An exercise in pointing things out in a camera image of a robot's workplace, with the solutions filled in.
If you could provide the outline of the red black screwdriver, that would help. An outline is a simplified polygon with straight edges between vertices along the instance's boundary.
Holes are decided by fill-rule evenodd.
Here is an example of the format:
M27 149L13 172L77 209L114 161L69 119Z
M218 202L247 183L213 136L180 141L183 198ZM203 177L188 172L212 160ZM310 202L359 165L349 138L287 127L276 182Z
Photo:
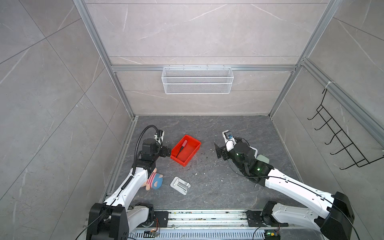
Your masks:
M179 154L181 153L181 151L185 148L185 146L187 145L188 141L187 140L184 140L184 142L182 143L181 145L181 148L179 149L179 152L178 154L176 155L176 158L179 156Z

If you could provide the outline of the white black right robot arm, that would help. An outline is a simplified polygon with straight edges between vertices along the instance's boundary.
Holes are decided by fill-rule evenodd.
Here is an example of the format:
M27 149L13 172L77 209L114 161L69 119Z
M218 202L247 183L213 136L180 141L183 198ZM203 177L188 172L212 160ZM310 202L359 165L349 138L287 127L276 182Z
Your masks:
M302 226L322 233L329 240L349 240L356 232L355 215L345 194L323 192L285 175L240 139L230 139L223 147L215 145L215 150L218 158L237 167L236 174L303 205L300 208L269 201L261 213L265 225Z

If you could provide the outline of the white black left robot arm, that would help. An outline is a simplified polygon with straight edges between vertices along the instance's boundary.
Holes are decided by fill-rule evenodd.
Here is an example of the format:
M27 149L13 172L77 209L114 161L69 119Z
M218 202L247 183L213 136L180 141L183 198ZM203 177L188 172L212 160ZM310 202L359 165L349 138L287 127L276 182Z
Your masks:
M103 203L91 207L85 239L128 240L136 227L151 226L155 221L152 204L139 203L132 209L129 206L141 188L158 189L162 185L163 176L157 173L156 160L170 155L171 149L163 146L162 137L144 140L124 182Z

